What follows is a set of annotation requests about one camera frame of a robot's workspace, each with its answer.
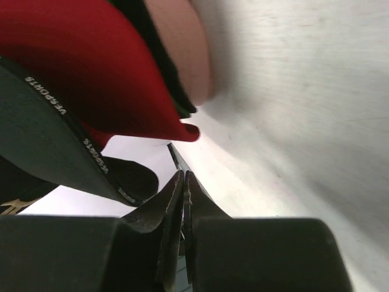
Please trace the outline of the black sport baseball cap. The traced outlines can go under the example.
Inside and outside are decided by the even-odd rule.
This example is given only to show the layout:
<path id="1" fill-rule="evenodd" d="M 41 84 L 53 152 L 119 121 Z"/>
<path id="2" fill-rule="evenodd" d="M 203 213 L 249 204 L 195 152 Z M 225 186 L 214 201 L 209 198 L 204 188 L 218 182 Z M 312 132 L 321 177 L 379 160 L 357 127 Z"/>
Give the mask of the black sport baseball cap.
<path id="1" fill-rule="evenodd" d="M 61 94 L 1 57 L 1 156 L 30 175 L 131 207 L 158 191 L 157 175 L 102 155 Z"/>

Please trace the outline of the pink baseball cap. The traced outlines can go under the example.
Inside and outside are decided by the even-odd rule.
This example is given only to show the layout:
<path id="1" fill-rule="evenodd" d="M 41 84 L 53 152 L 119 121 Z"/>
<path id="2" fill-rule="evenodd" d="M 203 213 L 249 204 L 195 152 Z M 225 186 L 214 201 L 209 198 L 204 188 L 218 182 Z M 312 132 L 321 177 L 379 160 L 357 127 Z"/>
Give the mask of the pink baseball cap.
<path id="1" fill-rule="evenodd" d="M 213 82 L 207 36 L 196 9 L 185 0 L 145 5 L 189 100 L 202 105 L 212 95 Z"/>

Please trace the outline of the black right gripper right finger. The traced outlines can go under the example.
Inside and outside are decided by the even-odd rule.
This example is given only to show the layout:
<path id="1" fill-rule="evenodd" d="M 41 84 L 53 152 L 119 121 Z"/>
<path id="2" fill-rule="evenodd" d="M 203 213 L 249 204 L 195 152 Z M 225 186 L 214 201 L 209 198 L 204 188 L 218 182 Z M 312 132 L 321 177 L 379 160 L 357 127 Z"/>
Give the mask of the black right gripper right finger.
<path id="1" fill-rule="evenodd" d="M 330 228 L 317 218 L 232 218 L 185 174 L 187 278 L 194 291 L 351 291 Z"/>

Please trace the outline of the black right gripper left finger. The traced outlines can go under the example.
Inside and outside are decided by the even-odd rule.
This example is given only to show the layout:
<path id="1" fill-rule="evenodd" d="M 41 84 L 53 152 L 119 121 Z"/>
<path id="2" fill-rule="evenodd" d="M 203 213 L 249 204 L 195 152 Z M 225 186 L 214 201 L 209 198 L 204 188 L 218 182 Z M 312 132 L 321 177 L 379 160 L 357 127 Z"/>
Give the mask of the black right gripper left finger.
<path id="1" fill-rule="evenodd" d="M 173 291 L 183 171 L 122 218 L 1 218 L 2 291 Z"/>

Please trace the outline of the dark green Yankees cap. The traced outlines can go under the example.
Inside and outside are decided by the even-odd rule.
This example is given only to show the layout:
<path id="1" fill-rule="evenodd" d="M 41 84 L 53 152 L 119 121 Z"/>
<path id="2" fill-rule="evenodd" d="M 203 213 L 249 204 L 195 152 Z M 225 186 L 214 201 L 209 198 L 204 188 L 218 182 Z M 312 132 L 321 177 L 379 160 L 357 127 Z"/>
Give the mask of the dark green Yankees cap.
<path id="1" fill-rule="evenodd" d="M 179 104 L 175 103 L 174 106 L 180 119 L 188 119 L 191 117 L 191 113 L 188 112 L 185 108 L 181 107 Z"/>

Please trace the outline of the red baseball cap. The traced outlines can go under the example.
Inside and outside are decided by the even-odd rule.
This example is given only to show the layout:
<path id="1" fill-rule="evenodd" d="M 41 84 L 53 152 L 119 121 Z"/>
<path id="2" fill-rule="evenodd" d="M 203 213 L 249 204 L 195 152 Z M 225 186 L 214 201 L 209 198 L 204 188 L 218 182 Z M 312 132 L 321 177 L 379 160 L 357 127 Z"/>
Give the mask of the red baseball cap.
<path id="1" fill-rule="evenodd" d="M 1 55 L 61 94 L 100 145 L 200 135 L 181 122 L 146 42 L 111 1 L 2 1 Z"/>

